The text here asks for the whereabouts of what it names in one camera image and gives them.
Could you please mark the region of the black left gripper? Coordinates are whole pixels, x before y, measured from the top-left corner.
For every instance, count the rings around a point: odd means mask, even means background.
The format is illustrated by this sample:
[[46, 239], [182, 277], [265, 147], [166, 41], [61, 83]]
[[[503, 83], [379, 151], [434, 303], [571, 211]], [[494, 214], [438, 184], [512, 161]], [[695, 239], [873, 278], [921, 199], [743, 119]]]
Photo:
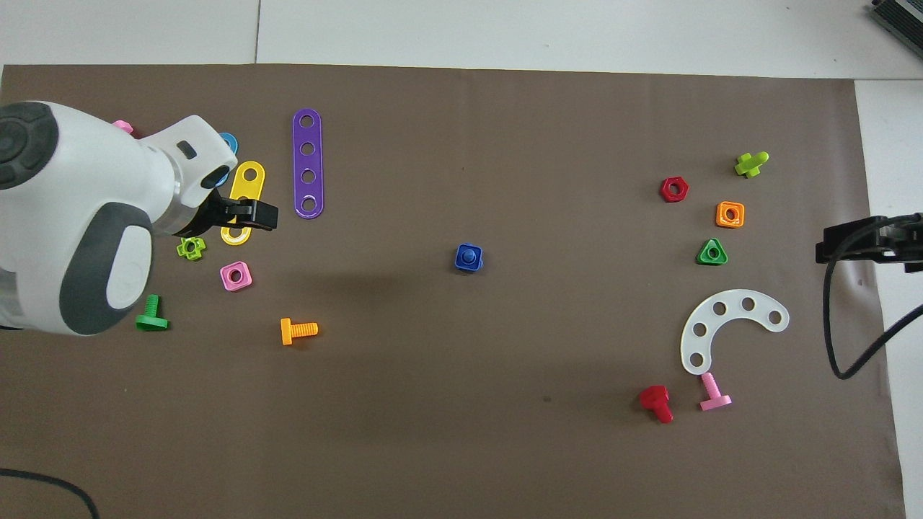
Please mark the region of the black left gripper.
[[208, 232], [215, 221], [218, 227], [270, 232], [278, 227], [279, 209], [261, 200], [235, 200], [221, 196], [218, 190], [210, 190], [193, 218], [193, 237]]

